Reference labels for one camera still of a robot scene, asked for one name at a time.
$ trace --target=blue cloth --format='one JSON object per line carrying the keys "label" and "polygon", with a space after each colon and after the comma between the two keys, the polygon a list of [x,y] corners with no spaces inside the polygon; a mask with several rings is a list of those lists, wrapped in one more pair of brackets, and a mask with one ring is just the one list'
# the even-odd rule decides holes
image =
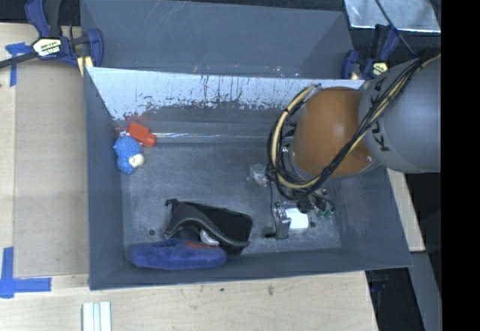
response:
{"label": "blue cloth", "polygon": [[134,245],[130,262],[137,267],[154,269],[199,269],[221,266],[227,253],[220,247],[183,239]]}
{"label": "blue cloth", "polygon": [[130,156],[142,153],[142,146],[131,136],[120,136],[113,145],[113,149],[118,156],[117,166],[123,173],[132,173],[134,167],[128,161]]}

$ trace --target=blue tape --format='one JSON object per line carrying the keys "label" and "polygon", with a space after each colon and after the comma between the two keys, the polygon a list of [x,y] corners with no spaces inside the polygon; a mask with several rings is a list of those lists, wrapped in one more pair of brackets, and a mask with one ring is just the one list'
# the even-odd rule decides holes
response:
{"label": "blue tape", "polygon": [[[5,49],[11,56],[14,58],[18,55],[24,55],[26,53],[33,52],[32,47],[25,43],[15,43],[15,44],[8,44],[5,46]],[[10,87],[13,87],[17,84],[17,65],[12,65],[10,69]]]}
{"label": "blue tape", "polygon": [[52,278],[14,278],[14,248],[3,250],[1,263],[0,298],[11,299],[15,293],[51,291]]}

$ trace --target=yellow clamp pad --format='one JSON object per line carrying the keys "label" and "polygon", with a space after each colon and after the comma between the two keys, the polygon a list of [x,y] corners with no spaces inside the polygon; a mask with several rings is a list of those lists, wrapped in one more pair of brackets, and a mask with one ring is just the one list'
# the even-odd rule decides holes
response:
{"label": "yellow clamp pad", "polygon": [[83,67],[94,67],[91,56],[80,56],[78,59],[78,68],[80,69],[80,74],[83,77]]}

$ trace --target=blue clamp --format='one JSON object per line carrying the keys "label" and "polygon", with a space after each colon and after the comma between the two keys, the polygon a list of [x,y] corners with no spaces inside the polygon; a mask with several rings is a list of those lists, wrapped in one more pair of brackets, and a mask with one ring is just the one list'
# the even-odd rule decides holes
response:
{"label": "blue clamp", "polygon": [[74,68],[79,68],[78,58],[74,47],[79,44],[88,44],[85,51],[95,66],[100,66],[104,58],[104,43],[99,29],[89,29],[86,35],[73,39],[62,36],[58,25],[59,8],[62,0],[28,0],[25,4],[25,13],[28,22],[35,27],[38,39],[31,44],[31,52],[0,62],[0,68],[15,65],[26,60],[38,58],[40,60],[55,60]]}
{"label": "blue clamp", "polygon": [[1,264],[0,298],[11,299],[15,293],[51,291],[52,278],[14,278],[14,248],[3,250]]}
{"label": "blue clamp", "polygon": [[351,79],[355,72],[363,80],[371,80],[374,74],[375,63],[386,62],[395,51],[400,40],[400,34],[394,26],[375,26],[375,36],[372,47],[366,56],[361,57],[356,50],[350,50],[341,69],[342,79]]}

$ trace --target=orange cylindrical housing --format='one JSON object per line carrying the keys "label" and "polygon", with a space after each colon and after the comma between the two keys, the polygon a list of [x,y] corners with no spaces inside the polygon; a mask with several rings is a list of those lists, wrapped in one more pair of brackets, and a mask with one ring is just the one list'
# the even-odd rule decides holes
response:
{"label": "orange cylindrical housing", "polygon": [[[291,150],[295,165],[312,176],[319,175],[359,126],[362,93],[347,87],[323,89],[300,111]],[[372,162],[372,156],[360,142],[340,163],[333,176],[360,172]]]}

